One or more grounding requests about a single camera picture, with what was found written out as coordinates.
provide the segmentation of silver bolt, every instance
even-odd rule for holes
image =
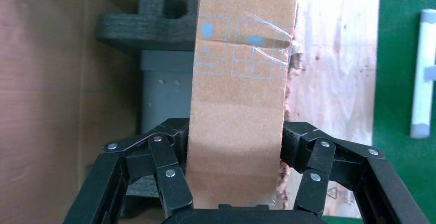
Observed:
[[[325,142],[325,141],[322,141],[321,145],[324,146],[324,147],[330,147],[330,144]]]
[[[116,143],[111,143],[107,146],[109,150],[114,150],[118,145]]]
[[[166,175],[168,178],[171,178],[171,177],[173,177],[174,175],[176,175],[176,171],[174,171],[174,170],[172,170],[172,169],[167,170],[167,171],[165,172],[165,175]]]
[[[374,155],[374,156],[378,155],[378,151],[373,150],[371,148],[368,149],[368,152],[369,152],[369,154]]]
[[[315,173],[311,173],[311,179],[313,181],[321,181],[321,177]]]

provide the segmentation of white plastic handle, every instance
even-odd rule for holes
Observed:
[[[436,10],[421,12],[420,36],[416,56],[415,89],[410,136],[430,136],[433,81],[436,80]]]

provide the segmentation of green wall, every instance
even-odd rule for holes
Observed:
[[[436,0],[380,0],[373,141],[436,223],[436,109],[431,137],[409,137],[420,11],[426,8],[436,9]]]

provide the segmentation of gray foam packaging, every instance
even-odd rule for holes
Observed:
[[[141,50],[193,51],[198,0],[140,0],[138,14],[104,14],[96,38],[139,58]]]

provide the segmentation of printed handling symbol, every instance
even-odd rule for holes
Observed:
[[[246,44],[251,44],[251,54],[250,57],[253,58],[256,52],[256,46],[265,46],[265,41],[260,36],[250,36],[247,40],[244,41]]]
[[[202,36],[208,40],[213,33],[213,23],[202,23]],[[204,48],[201,50],[202,53],[210,53],[209,49],[207,49],[207,42],[205,41]]]

